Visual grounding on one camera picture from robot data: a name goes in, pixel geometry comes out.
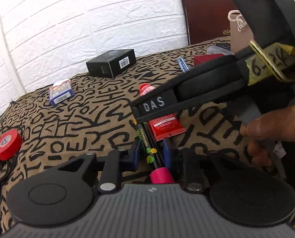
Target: logo emblem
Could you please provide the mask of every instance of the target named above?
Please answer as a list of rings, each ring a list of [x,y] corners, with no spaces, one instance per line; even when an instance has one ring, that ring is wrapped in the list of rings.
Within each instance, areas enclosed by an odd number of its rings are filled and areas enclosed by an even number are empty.
[[[151,188],[148,189],[148,191],[150,191],[150,192],[155,192],[155,191],[157,191],[157,189],[154,188],[154,187],[151,187]]]
[[[2,139],[0,143],[0,147],[6,146],[10,142],[11,138],[12,138],[11,135],[7,135],[4,139]]]

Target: red tape roll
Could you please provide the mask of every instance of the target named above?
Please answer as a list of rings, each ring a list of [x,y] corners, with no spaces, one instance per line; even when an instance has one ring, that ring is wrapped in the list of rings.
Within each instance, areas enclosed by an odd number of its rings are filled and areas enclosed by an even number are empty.
[[[20,149],[22,138],[17,129],[11,129],[0,137],[0,160],[8,160]]]

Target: white string handle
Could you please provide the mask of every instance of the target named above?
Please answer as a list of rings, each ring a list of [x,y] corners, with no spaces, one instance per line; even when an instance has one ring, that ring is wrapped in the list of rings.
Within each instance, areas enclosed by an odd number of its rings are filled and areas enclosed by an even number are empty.
[[[231,14],[234,14],[234,13],[238,13],[238,15],[236,16],[236,19],[233,20],[230,16],[231,16]],[[228,13],[228,20],[237,22],[238,31],[241,31],[241,29],[247,25],[247,22],[245,20],[243,20],[241,17],[242,17],[242,14],[238,10],[231,10]]]

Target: human hand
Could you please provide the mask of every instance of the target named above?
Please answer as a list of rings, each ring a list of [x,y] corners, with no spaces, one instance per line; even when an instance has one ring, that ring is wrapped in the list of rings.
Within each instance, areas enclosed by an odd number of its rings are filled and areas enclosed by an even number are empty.
[[[295,106],[279,109],[263,114],[251,121],[248,126],[240,127],[242,136],[249,136],[248,153],[252,156],[252,164],[270,166],[272,164],[259,140],[283,140],[295,142]]]

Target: paper bag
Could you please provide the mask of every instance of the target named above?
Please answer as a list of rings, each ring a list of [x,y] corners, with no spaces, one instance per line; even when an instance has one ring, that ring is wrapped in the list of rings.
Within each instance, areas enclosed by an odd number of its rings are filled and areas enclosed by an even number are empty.
[[[229,20],[234,20],[230,21],[230,48],[231,52],[233,53],[237,53],[241,49],[247,47],[250,40],[253,39],[253,33],[250,27],[248,26],[248,24],[243,24],[245,20],[242,16],[240,17],[241,21],[239,24],[239,21],[236,20],[237,15],[239,15],[239,13],[232,13],[228,15]]]

